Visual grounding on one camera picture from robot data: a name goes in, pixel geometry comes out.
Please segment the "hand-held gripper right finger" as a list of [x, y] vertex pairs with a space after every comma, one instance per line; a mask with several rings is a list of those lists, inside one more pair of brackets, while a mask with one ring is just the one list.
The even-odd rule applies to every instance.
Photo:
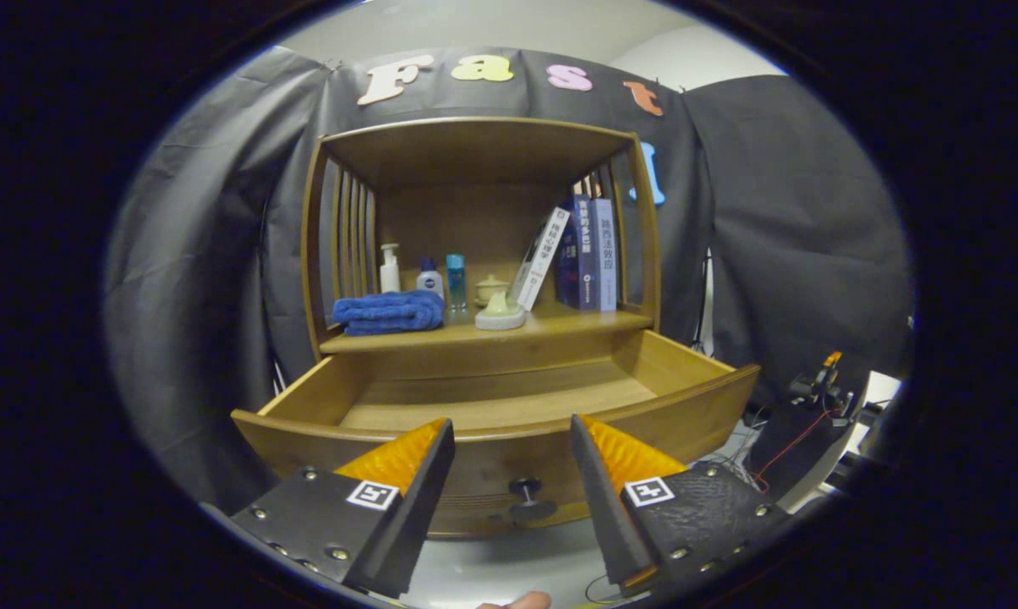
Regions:
[[572, 416], [570, 440], [606, 577], [625, 597], [701, 590], [794, 525], [728, 467], [680, 463], [589, 416]]

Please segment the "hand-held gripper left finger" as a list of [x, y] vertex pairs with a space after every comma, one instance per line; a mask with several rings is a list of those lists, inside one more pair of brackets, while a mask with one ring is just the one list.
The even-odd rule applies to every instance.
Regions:
[[455, 458], [436, 419], [342, 465], [304, 465], [234, 513], [201, 512], [254, 555], [347, 598], [408, 593]]

